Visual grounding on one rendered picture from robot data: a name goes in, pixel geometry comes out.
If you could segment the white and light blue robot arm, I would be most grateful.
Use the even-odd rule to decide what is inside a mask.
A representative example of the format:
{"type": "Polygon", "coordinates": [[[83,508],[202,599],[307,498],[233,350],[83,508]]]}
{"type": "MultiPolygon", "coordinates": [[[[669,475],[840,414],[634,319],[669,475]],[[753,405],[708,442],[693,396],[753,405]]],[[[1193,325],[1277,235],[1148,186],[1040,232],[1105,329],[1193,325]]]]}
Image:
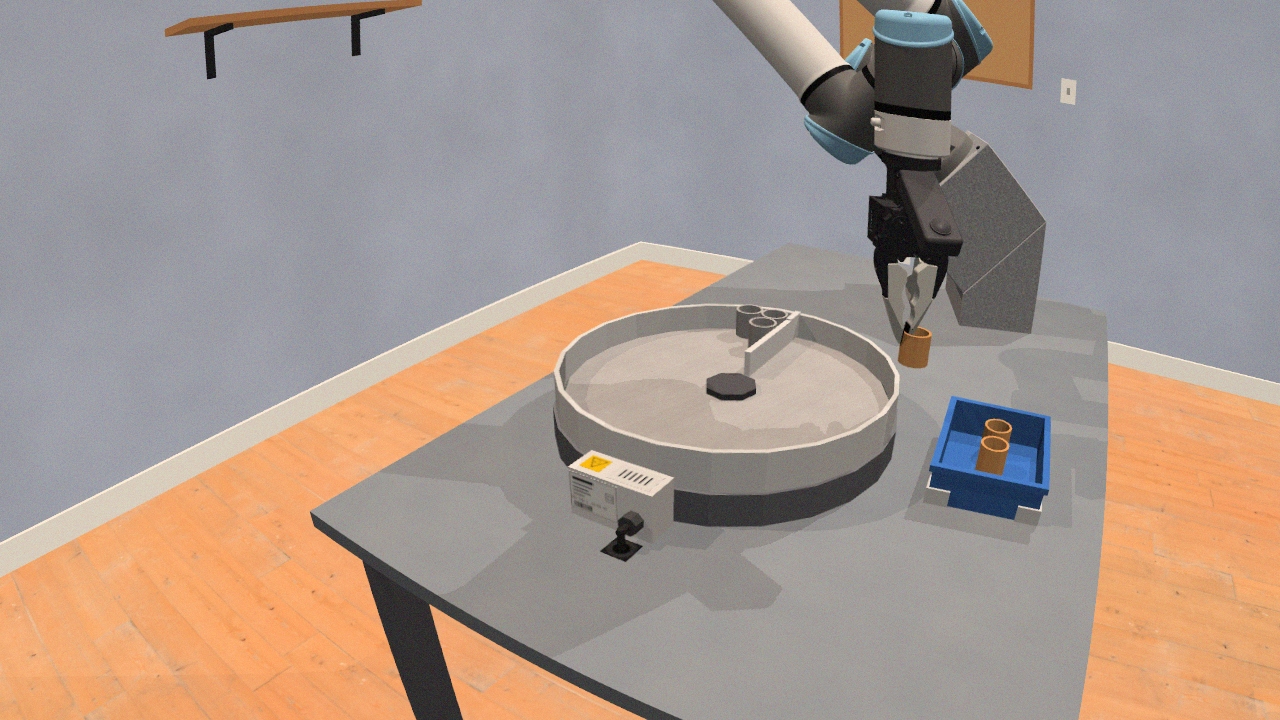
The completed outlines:
{"type": "Polygon", "coordinates": [[[941,170],[899,170],[896,186],[922,254],[957,256],[963,236],[940,182],[973,141],[951,124],[951,94],[993,49],[966,4],[858,0],[876,17],[876,44],[864,38],[844,60],[790,0],[713,3],[794,90],[809,111],[804,126],[838,161],[881,158],[882,149],[941,158],[941,170]]]}

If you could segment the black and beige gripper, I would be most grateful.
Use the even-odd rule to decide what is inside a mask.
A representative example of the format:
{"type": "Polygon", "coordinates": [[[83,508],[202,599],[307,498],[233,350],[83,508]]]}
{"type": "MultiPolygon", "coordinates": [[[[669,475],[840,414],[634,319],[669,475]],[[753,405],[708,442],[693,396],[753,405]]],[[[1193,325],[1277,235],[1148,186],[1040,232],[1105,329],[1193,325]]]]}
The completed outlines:
{"type": "Polygon", "coordinates": [[[925,256],[922,254],[896,181],[899,170],[941,170],[941,158],[905,158],[886,152],[882,149],[881,161],[887,164],[886,193],[882,193],[882,196],[869,196],[867,237],[876,246],[876,274],[881,282],[890,325],[895,338],[901,345],[904,331],[908,334],[914,334],[938,293],[948,268],[948,256],[925,256]],[[915,258],[913,266],[914,277],[913,274],[908,275],[908,272],[899,265],[899,261],[904,263],[906,258],[915,258]],[[904,286],[911,307],[905,325],[902,323],[902,311],[905,309],[902,304],[904,286]]]}

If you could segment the blue crate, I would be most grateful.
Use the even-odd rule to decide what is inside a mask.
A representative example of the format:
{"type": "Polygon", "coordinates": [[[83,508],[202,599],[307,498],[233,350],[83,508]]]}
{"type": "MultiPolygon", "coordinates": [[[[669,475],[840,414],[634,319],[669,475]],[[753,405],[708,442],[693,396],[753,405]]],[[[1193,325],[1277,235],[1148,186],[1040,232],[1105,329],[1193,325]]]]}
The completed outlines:
{"type": "Polygon", "coordinates": [[[1037,527],[1050,492],[1050,443],[1051,416],[951,396],[923,503],[1037,527]],[[975,470],[989,419],[1012,427],[1002,477],[975,470]]]}

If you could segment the bronze bushing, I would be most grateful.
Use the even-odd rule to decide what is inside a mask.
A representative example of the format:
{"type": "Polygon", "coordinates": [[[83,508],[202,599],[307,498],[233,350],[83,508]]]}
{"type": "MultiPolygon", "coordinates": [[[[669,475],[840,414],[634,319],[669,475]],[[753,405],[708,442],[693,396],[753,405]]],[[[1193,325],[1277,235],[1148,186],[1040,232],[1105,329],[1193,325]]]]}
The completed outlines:
{"type": "Polygon", "coordinates": [[[980,439],[975,470],[1002,477],[1007,454],[1009,442],[1006,439],[996,436],[984,437],[980,439]]]}
{"type": "Polygon", "coordinates": [[[902,342],[899,347],[899,363],[902,366],[925,368],[931,350],[931,331],[922,327],[916,327],[914,334],[908,334],[904,331],[902,342]]]}
{"type": "Polygon", "coordinates": [[[982,439],[984,437],[987,437],[987,436],[996,436],[996,437],[1004,438],[1004,439],[1006,439],[1009,442],[1011,432],[1012,432],[1012,427],[1007,421],[1004,421],[1004,420],[1000,420],[1000,419],[989,419],[989,420],[986,421],[986,427],[984,427],[984,430],[983,430],[982,439]]]}

